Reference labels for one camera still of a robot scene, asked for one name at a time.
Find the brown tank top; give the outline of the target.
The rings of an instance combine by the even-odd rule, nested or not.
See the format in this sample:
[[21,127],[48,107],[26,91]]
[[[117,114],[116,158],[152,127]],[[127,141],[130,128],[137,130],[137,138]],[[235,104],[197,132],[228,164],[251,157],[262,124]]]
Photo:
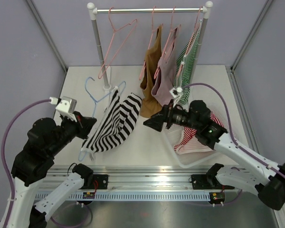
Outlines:
[[140,115],[144,118],[150,118],[153,114],[162,109],[156,98],[152,95],[152,89],[155,84],[154,74],[157,69],[158,61],[162,56],[162,25],[156,30],[156,38],[153,46],[146,51],[145,54],[145,69],[143,72],[143,80],[140,84],[144,99]]

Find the blue wire hanger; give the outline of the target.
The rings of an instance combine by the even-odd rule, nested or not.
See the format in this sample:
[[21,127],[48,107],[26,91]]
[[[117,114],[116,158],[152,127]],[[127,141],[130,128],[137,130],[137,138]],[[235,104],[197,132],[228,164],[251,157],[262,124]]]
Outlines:
[[[100,99],[96,99],[92,93],[89,92],[88,88],[87,88],[87,84],[88,84],[88,81],[89,80],[92,80],[93,82],[95,81],[92,77],[88,77],[86,80],[85,80],[85,91],[88,93],[89,97],[92,99],[93,103],[94,103],[94,108],[93,108],[93,113],[92,113],[92,117],[95,116],[95,112],[97,110],[97,105],[103,101],[103,100],[107,100],[109,101],[110,99],[110,96],[111,96],[111,93],[112,93],[112,87],[109,86],[108,88],[104,88],[104,96],[101,97]],[[125,90],[126,88],[126,81],[122,81],[117,87],[120,88],[121,86],[123,85],[123,89],[121,91],[121,94],[123,93],[123,91]],[[82,154],[83,152],[80,151],[79,154],[78,154],[78,161],[82,162],[84,160],[84,158],[86,157],[87,155],[87,152],[85,152],[84,154]]]

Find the black white striped tank top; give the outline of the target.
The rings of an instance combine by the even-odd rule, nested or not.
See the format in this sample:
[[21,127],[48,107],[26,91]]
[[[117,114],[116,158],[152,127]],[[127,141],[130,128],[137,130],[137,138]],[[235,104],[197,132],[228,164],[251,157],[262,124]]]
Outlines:
[[110,94],[109,104],[96,127],[92,128],[83,142],[78,160],[87,154],[93,160],[95,154],[114,149],[124,143],[136,127],[142,99],[130,93],[123,101],[118,87]]

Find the red striped tank top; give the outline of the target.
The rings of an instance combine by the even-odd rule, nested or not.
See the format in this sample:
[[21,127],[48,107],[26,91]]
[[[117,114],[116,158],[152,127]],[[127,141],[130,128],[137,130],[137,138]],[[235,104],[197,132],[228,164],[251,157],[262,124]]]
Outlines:
[[183,127],[179,141],[173,146],[178,155],[198,152],[212,152],[209,147],[201,144],[196,138],[196,130]]

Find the pink wire hanger brown top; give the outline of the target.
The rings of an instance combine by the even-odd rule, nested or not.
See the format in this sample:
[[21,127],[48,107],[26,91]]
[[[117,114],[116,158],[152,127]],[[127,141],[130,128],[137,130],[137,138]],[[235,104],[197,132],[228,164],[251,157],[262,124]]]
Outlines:
[[152,9],[152,33],[151,33],[151,37],[150,37],[150,40],[149,40],[149,44],[148,44],[148,47],[147,47],[147,50],[145,52],[145,55],[144,55],[144,59],[143,59],[143,66],[142,66],[142,69],[141,69],[141,72],[140,72],[140,75],[139,75],[139,80],[142,80],[143,77],[144,77],[144,72],[145,72],[145,69],[146,69],[146,54],[147,54],[147,51],[149,51],[152,47],[152,45],[155,43],[156,41],[156,38],[157,38],[157,28],[155,27],[154,25],[154,14],[155,14],[155,9],[157,8],[157,6],[154,6],[153,9]]

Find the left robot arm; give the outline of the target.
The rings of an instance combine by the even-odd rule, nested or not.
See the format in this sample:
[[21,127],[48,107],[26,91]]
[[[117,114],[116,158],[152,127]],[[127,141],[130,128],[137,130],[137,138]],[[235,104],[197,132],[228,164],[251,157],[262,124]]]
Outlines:
[[79,112],[75,117],[76,121],[63,117],[60,126],[52,118],[42,118],[33,124],[28,141],[11,169],[13,187],[0,228],[44,228],[71,193],[92,186],[93,170],[78,164],[54,191],[40,202],[34,202],[55,156],[75,137],[87,139],[97,121]]

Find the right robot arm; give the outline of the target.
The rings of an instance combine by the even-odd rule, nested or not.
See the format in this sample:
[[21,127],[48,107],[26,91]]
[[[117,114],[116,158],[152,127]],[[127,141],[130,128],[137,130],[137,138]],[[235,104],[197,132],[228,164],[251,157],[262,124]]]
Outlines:
[[171,101],[162,110],[143,122],[143,125],[161,132],[163,126],[179,125],[196,130],[202,145],[226,155],[247,170],[232,171],[222,164],[215,164],[208,171],[206,183],[211,188],[232,186],[256,195],[273,210],[285,204],[285,163],[271,161],[242,143],[231,132],[210,118],[210,110],[202,100],[191,102],[189,110],[180,109]]

